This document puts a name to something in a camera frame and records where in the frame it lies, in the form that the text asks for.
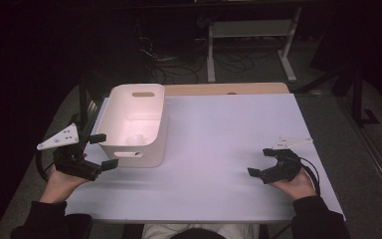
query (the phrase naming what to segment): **dark background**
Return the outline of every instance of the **dark background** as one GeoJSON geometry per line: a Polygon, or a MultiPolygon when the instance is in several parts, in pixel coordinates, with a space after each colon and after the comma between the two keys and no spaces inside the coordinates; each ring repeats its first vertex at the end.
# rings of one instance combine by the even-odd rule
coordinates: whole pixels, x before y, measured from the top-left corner
{"type": "MultiPolygon", "coordinates": [[[[131,2],[115,4],[135,6],[131,2]]],[[[95,98],[116,85],[151,82],[138,50],[138,33],[160,44],[189,44],[195,37],[205,37],[204,26],[196,26],[202,16],[222,20],[242,15],[211,9],[187,14],[164,11],[170,17],[161,17],[160,10],[103,11],[113,5],[98,4],[0,0],[0,219],[37,143],[80,79],[87,80],[95,98]],[[166,37],[172,32],[175,38],[166,37]]],[[[288,11],[276,10],[272,17],[288,11]]],[[[246,17],[259,16],[254,11],[246,17]]],[[[382,94],[382,1],[304,8],[297,34],[319,38],[323,33],[312,64],[330,71],[355,57],[362,77],[382,94]]]]}

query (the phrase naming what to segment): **person's left hand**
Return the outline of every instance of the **person's left hand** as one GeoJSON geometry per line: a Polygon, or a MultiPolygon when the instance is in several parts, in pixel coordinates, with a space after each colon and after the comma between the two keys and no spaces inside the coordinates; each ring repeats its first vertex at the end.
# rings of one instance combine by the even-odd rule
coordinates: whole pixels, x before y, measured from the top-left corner
{"type": "Polygon", "coordinates": [[[85,182],[88,182],[88,180],[64,174],[57,171],[55,166],[53,166],[48,184],[39,201],[45,203],[63,202],[71,196],[77,187],[85,182]]]}

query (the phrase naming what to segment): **black cable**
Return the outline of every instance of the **black cable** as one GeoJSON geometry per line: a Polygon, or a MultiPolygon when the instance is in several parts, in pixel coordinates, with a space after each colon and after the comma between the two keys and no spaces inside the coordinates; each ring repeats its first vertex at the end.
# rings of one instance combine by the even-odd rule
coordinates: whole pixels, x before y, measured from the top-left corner
{"type": "Polygon", "coordinates": [[[239,56],[239,54],[233,54],[233,53],[229,53],[229,55],[230,56],[228,56],[226,53],[224,54],[224,56],[225,56],[225,58],[229,61],[229,62],[231,62],[231,63],[233,63],[233,64],[235,64],[235,63],[241,63],[242,65],[243,65],[243,68],[245,69],[245,70],[250,70],[250,69],[252,69],[253,67],[254,67],[254,61],[253,61],[253,59],[251,59],[251,58],[248,58],[248,57],[241,57],[241,56],[239,56]],[[247,65],[244,63],[244,61],[245,60],[247,60],[247,61],[249,61],[250,63],[251,63],[251,65],[249,66],[249,67],[247,67],[247,65]]]}
{"type": "Polygon", "coordinates": [[[237,52],[233,52],[233,51],[234,50],[217,50],[216,52],[220,55],[223,55],[231,63],[238,63],[238,62],[244,61],[245,59],[248,59],[247,56],[240,55],[239,50],[237,50],[237,52]]]}
{"type": "Polygon", "coordinates": [[[194,50],[196,53],[201,52],[200,55],[198,55],[197,57],[206,56],[208,47],[209,47],[209,42],[207,41],[207,39],[205,39],[204,43],[194,50]]]}
{"type": "Polygon", "coordinates": [[[163,81],[162,85],[164,84],[165,80],[167,80],[168,78],[171,78],[173,80],[173,78],[171,76],[167,76],[167,74],[174,75],[174,76],[180,76],[180,77],[181,76],[194,75],[194,77],[196,79],[195,84],[198,84],[199,77],[198,77],[197,73],[202,70],[204,64],[205,64],[205,61],[202,61],[196,70],[193,70],[193,69],[188,68],[188,67],[184,67],[184,66],[189,65],[188,63],[179,63],[176,65],[164,65],[164,63],[157,63],[157,64],[154,64],[152,66],[152,68],[155,69],[155,73],[157,73],[157,70],[158,70],[163,74],[164,81],[163,81]],[[174,71],[169,71],[169,69],[185,70],[185,71],[187,71],[187,73],[178,73],[178,72],[174,72],[174,71]]]}
{"type": "Polygon", "coordinates": [[[164,85],[164,83],[165,83],[165,81],[166,81],[166,79],[167,79],[167,75],[166,75],[166,73],[165,73],[163,70],[161,70],[160,68],[158,68],[158,67],[154,67],[154,74],[155,74],[155,81],[156,81],[156,83],[159,82],[159,81],[158,81],[158,76],[157,76],[157,71],[159,71],[159,72],[161,72],[161,73],[163,74],[163,81],[162,81],[161,85],[164,85]]]}
{"type": "Polygon", "coordinates": [[[317,196],[321,196],[320,176],[318,174],[317,168],[315,168],[315,166],[310,161],[308,161],[307,159],[305,159],[303,157],[301,157],[300,159],[307,161],[309,164],[311,164],[312,168],[314,168],[315,173],[317,174],[317,177],[315,177],[314,173],[312,172],[312,170],[308,166],[303,165],[303,169],[305,169],[305,171],[308,173],[309,177],[311,178],[311,180],[314,184],[315,193],[317,194],[317,196]]]}
{"type": "Polygon", "coordinates": [[[166,76],[165,79],[164,79],[163,82],[162,82],[162,85],[176,85],[176,82],[175,82],[175,80],[173,79],[173,77],[171,77],[171,76],[166,76]],[[172,84],[166,83],[166,80],[168,80],[168,79],[172,82],[172,84]]]}
{"type": "Polygon", "coordinates": [[[187,63],[187,62],[183,62],[183,63],[178,63],[178,64],[175,64],[175,65],[172,65],[172,63],[170,63],[172,61],[181,61],[181,59],[178,58],[178,59],[172,59],[172,60],[163,61],[163,62],[157,62],[155,65],[157,65],[159,67],[185,67],[185,66],[190,64],[190,63],[187,63]]]}
{"type": "Polygon", "coordinates": [[[49,180],[49,176],[46,173],[46,170],[43,170],[42,152],[40,150],[36,151],[36,168],[43,180],[47,182],[49,180]]]}
{"type": "MultiPolygon", "coordinates": [[[[284,44],[279,39],[277,39],[277,38],[273,38],[273,39],[276,42],[278,42],[278,45],[276,47],[273,47],[271,50],[269,50],[265,55],[257,56],[257,57],[251,56],[252,54],[256,53],[261,48],[261,45],[263,45],[263,43],[256,45],[255,47],[253,47],[249,51],[248,54],[245,54],[243,56],[240,56],[238,53],[235,53],[235,54],[240,56],[243,60],[244,59],[261,59],[261,58],[265,58],[265,57],[271,56],[272,54],[275,54],[278,50],[282,49],[283,46],[284,46],[284,44]]],[[[235,48],[236,48],[237,52],[241,53],[243,51],[248,50],[248,49],[240,48],[236,41],[234,43],[235,43],[235,48]]]]}
{"type": "Polygon", "coordinates": [[[45,168],[45,172],[47,172],[49,170],[49,168],[51,168],[52,165],[54,165],[55,163],[52,162],[51,164],[49,164],[46,168],[45,168]]]}
{"type": "MultiPolygon", "coordinates": [[[[236,51],[238,53],[242,53],[243,52],[243,49],[241,49],[239,46],[238,46],[238,43],[237,41],[234,41],[234,45],[235,45],[235,48],[236,48],[236,51]]],[[[233,62],[239,62],[239,61],[243,61],[245,59],[249,59],[249,56],[252,54],[252,52],[255,52],[256,49],[258,49],[258,47],[256,46],[255,48],[253,48],[250,53],[247,53],[247,54],[244,54],[243,56],[241,56],[240,54],[238,53],[234,53],[236,55],[238,55],[238,57],[240,58],[239,60],[236,60],[236,61],[233,61],[233,62]]]]}
{"type": "Polygon", "coordinates": [[[151,78],[153,79],[154,83],[159,84],[159,81],[157,80],[157,70],[156,69],[151,69],[151,67],[147,66],[147,69],[150,70],[150,75],[151,78]]]}
{"type": "Polygon", "coordinates": [[[227,72],[230,72],[230,73],[243,73],[246,71],[246,69],[242,69],[242,68],[239,68],[237,66],[234,66],[234,65],[231,65],[231,64],[228,64],[222,60],[220,60],[220,58],[218,57],[215,57],[213,56],[213,59],[216,61],[216,63],[221,67],[223,68],[225,71],[227,72]],[[234,68],[234,69],[237,69],[237,71],[233,71],[233,70],[230,70],[228,68],[226,68],[224,65],[228,66],[228,67],[231,67],[231,68],[234,68]]]}

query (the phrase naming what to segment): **metal stand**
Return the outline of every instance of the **metal stand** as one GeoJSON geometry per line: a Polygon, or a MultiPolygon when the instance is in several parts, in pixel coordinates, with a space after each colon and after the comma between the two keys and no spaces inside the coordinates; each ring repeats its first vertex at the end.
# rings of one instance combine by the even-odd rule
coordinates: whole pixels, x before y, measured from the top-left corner
{"type": "Polygon", "coordinates": [[[297,22],[302,8],[296,8],[293,18],[286,20],[214,22],[209,26],[209,53],[207,57],[207,78],[209,83],[216,83],[213,61],[213,39],[227,37],[267,37],[286,36],[284,48],[279,50],[279,57],[290,82],[296,81],[296,76],[290,66],[287,54],[292,43],[297,22]]]}
{"type": "Polygon", "coordinates": [[[308,85],[293,90],[293,93],[307,93],[315,87],[329,81],[334,77],[339,77],[338,82],[333,87],[333,93],[336,96],[344,97],[349,90],[349,87],[353,85],[352,96],[352,117],[356,121],[359,127],[364,127],[365,124],[378,123],[377,117],[370,111],[365,110],[367,119],[362,118],[362,78],[359,76],[359,69],[354,61],[348,61],[340,65],[335,70],[325,74],[317,80],[309,83],[308,85]]]}

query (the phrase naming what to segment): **white plastic basket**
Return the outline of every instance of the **white plastic basket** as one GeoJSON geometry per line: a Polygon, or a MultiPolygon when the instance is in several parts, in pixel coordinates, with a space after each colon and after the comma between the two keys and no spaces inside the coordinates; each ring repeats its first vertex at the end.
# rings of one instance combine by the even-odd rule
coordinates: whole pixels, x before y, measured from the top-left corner
{"type": "Polygon", "coordinates": [[[162,162],[167,135],[164,88],[158,84],[121,85],[110,92],[97,133],[100,146],[121,167],[154,167],[162,162]]]}

